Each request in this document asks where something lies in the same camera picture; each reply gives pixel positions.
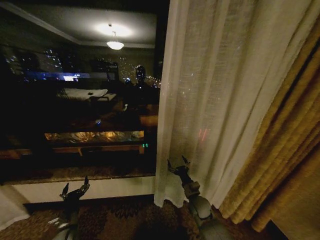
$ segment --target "patterned carpet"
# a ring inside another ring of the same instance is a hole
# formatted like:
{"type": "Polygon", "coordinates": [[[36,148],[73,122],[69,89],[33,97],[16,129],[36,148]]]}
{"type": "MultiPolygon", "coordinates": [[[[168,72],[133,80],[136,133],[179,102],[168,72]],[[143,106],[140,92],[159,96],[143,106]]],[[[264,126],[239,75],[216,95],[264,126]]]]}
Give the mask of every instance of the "patterned carpet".
{"type": "MultiPolygon", "coordinates": [[[[162,208],[153,204],[153,196],[113,198],[82,204],[79,212],[81,240],[198,240],[199,231],[187,203],[176,208],[166,201],[162,208]]],[[[50,209],[34,208],[30,218],[15,222],[0,231],[0,240],[50,240],[57,230],[48,224],[61,213],[61,205],[50,209]]],[[[257,233],[248,224],[235,225],[216,215],[236,240],[285,239],[270,232],[257,233]]]]}

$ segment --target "lamp shade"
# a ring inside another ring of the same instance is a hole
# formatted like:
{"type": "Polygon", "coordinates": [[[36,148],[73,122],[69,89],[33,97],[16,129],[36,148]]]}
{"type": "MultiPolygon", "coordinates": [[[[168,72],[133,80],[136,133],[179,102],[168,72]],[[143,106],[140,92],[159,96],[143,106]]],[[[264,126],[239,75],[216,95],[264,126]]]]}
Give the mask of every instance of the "lamp shade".
{"type": "Polygon", "coordinates": [[[120,50],[124,47],[124,44],[119,41],[108,41],[106,44],[113,50],[120,50]]]}

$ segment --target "crown molding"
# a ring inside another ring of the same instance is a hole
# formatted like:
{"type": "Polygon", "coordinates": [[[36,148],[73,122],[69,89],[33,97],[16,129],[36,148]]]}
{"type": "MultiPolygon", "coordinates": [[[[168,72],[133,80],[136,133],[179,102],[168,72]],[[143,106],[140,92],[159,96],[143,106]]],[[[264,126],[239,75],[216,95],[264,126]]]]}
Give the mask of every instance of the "crown molding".
{"type": "Polygon", "coordinates": [[[41,20],[40,18],[32,15],[31,13],[21,9],[20,7],[10,3],[10,2],[0,2],[0,7],[4,8],[5,10],[13,13],[13,14],[16,14],[44,29],[47,29],[49,30],[50,32],[53,32],[75,44],[81,44],[81,41],[79,41],[78,39],[74,38],[73,36],[70,36],[68,34],[66,34],[65,32],[55,28],[54,26],[50,25],[49,23],[41,20]]]}
{"type": "MultiPolygon", "coordinates": [[[[135,48],[135,49],[154,49],[155,45],[153,44],[139,44],[139,43],[125,43],[124,48],[135,48]]],[[[106,47],[106,41],[80,41],[80,45],[84,46],[98,46],[98,47],[106,47]]]]}
{"type": "MultiPolygon", "coordinates": [[[[70,36],[69,34],[57,29],[56,27],[52,26],[51,24],[41,20],[40,18],[34,16],[33,14],[23,10],[22,8],[14,5],[11,2],[0,2],[0,7],[13,13],[16,14],[52,33],[55,33],[75,44],[78,45],[84,45],[84,46],[100,46],[100,47],[106,47],[106,42],[102,41],[81,41],[76,39],[73,36],[70,36]]],[[[139,43],[123,43],[125,48],[139,48],[139,49],[154,49],[155,45],[153,44],[139,44],[139,43]]]]}

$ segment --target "gold curtain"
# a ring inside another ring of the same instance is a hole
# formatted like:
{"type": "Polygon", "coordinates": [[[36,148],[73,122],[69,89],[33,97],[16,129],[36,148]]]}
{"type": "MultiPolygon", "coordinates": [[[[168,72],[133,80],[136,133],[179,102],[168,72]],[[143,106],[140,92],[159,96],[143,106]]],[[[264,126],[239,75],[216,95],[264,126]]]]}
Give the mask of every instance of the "gold curtain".
{"type": "Polygon", "coordinates": [[[268,112],[252,151],[219,210],[261,231],[320,164],[320,17],[268,112]]]}

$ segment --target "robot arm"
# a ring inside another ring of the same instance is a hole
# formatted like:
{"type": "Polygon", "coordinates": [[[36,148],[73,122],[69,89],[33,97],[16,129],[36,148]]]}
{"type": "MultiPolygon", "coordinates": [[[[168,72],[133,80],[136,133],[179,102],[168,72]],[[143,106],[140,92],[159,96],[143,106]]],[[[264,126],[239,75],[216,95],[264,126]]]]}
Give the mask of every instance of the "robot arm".
{"type": "Polygon", "coordinates": [[[78,239],[78,212],[79,199],[89,189],[90,184],[88,177],[84,179],[84,184],[74,191],[68,193],[69,183],[65,185],[60,194],[64,202],[63,214],[51,221],[49,224],[54,224],[59,229],[59,233],[53,240],[77,240],[78,239]]]}
{"type": "Polygon", "coordinates": [[[216,219],[209,201],[200,196],[200,184],[193,181],[189,175],[188,160],[182,156],[184,165],[173,168],[168,160],[170,172],[178,175],[182,181],[184,194],[189,200],[189,210],[200,232],[202,240],[233,239],[227,229],[216,219]]]}

